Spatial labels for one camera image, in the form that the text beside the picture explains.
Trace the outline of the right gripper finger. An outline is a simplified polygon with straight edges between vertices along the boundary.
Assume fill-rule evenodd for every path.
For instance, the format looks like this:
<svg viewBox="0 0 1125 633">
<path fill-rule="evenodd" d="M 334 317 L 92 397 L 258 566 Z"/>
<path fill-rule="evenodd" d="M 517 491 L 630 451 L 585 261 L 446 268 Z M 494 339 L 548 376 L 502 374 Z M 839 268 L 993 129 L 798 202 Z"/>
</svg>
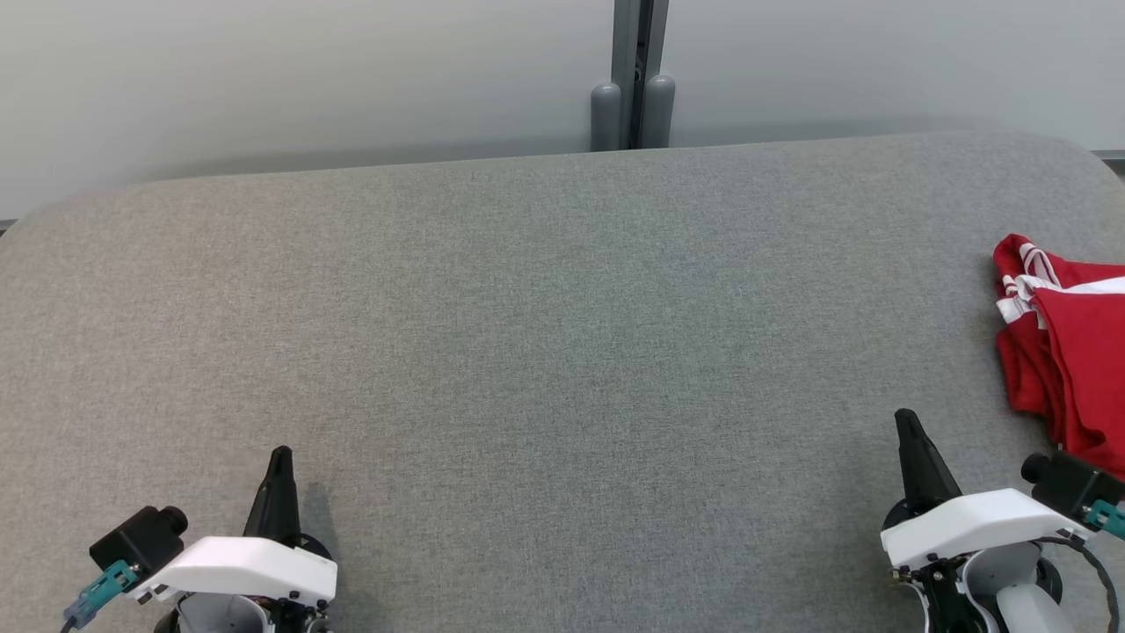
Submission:
<svg viewBox="0 0 1125 633">
<path fill-rule="evenodd" d="M 962 495 L 960 485 L 916 412 L 896 410 L 896 432 L 899 440 L 897 456 L 904 487 L 904 499 L 897 501 L 896 513 L 932 512 L 944 501 Z"/>
</svg>

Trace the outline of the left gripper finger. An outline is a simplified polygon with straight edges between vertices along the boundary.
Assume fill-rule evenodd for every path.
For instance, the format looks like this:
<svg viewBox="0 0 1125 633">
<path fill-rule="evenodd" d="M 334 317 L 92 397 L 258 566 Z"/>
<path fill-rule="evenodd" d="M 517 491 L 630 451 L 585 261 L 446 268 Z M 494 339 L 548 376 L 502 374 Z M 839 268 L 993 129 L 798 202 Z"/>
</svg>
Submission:
<svg viewBox="0 0 1125 633">
<path fill-rule="evenodd" d="M 278 446 L 271 453 L 264 480 L 258 485 L 250 506 L 243 536 L 274 542 L 294 542 L 302 536 L 291 447 Z"/>
</svg>

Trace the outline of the red jersey with white sleeves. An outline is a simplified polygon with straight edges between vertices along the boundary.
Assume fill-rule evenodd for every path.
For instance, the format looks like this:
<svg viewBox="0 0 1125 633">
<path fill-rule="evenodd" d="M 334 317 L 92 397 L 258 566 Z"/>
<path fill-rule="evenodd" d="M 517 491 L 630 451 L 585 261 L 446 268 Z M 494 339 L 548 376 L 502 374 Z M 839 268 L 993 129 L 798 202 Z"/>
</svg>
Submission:
<svg viewBox="0 0 1125 633">
<path fill-rule="evenodd" d="M 996 306 L 1004 327 L 997 335 L 1012 409 L 1051 424 L 1061 401 L 1043 317 L 1033 305 L 1041 289 L 1072 293 L 1125 293 L 1125 264 L 1084 263 L 1054 255 L 1028 237 L 1009 234 L 997 245 Z"/>
</svg>

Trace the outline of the grey cylinder post cap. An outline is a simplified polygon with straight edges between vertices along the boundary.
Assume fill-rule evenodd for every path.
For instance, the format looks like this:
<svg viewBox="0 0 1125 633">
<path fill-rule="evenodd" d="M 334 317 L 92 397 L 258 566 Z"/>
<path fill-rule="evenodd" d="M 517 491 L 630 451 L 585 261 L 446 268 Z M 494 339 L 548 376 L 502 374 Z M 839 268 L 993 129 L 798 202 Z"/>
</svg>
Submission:
<svg viewBox="0 0 1125 633">
<path fill-rule="evenodd" d="M 672 76 L 651 76 L 644 85 L 642 128 L 640 145 L 644 150 L 662 150 L 670 145 L 672 108 L 676 84 Z"/>
<path fill-rule="evenodd" d="M 616 151 L 621 142 L 622 92 L 616 83 L 595 85 L 590 94 L 590 152 Z"/>
</svg>

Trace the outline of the grey metal partition post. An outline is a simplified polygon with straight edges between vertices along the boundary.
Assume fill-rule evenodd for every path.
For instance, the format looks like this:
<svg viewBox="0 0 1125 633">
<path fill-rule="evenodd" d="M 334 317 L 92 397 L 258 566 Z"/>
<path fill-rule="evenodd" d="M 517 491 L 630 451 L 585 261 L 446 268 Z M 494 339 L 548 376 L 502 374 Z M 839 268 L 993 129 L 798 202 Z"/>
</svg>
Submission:
<svg viewBox="0 0 1125 633">
<path fill-rule="evenodd" d="M 668 13 L 670 0 L 614 0 L 611 83 L 622 92 L 619 150 L 642 150 L 644 85 L 667 75 L 662 61 Z"/>
</svg>

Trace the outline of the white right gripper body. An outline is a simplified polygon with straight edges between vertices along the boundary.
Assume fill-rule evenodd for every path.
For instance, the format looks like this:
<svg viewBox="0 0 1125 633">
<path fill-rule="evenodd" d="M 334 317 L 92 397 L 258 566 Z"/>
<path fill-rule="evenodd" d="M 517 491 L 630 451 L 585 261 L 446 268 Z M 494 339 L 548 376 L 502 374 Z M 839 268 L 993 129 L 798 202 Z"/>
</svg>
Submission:
<svg viewBox="0 0 1125 633">
<path fill-rule="evenodd" d="M 883 530 L 882 546 L 893 568 L 920 570 L 933 561 L 1061 534 L 1086 541 L 1092 530 L 1008 488 L 965 494 Z"/>
</svg>

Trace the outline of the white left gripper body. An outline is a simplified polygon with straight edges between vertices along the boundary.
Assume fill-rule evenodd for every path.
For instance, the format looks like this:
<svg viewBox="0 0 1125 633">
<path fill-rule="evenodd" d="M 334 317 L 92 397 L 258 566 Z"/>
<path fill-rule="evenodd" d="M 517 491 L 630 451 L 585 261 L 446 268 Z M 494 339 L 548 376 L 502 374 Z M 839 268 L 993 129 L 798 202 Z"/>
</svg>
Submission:
<svg viewBox="0 0 1125 633">
<path fill-rule="evenodd" d="M 334 602 L 338 564 L 305 549 L 260 537 L 208 536 L 140 581 L 132 600 L 176 593 L 241 594 L 269 600 Z"/>
</svg>

